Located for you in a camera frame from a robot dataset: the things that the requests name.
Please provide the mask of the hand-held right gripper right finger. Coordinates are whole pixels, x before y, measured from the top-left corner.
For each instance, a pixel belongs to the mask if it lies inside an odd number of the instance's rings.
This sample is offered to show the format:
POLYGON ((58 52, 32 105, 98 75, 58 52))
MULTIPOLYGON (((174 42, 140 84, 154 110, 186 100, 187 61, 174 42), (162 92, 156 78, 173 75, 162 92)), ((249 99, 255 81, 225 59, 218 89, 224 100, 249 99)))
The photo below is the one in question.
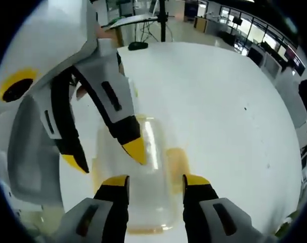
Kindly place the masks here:
POLYGON ((254 242, 250 216, 220 198, 207 179, 183 175, 183 205, 188 242, 254 242))

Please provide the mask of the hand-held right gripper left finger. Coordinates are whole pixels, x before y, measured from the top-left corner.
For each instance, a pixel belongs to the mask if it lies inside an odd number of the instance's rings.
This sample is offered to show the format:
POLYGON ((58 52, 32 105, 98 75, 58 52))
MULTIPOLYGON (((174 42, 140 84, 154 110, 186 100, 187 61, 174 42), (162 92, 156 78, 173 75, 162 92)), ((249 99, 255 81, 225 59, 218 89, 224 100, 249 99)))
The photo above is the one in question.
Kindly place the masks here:
POLYGON ((56 242, 124 242, 128 223, 129 176, 105 180, 62 218, 56 242))

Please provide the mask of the person's left hand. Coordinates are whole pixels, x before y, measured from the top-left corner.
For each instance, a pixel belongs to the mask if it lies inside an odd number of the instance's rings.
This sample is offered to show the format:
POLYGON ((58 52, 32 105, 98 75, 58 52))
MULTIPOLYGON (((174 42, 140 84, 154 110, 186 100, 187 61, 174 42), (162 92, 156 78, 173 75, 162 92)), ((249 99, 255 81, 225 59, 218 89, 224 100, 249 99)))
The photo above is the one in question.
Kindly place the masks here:
POLYGON ((116 35, 111 30, 105 30, 98 24, 96 27, 96 37, 102 39, 112 39, 116 42, 116 35))

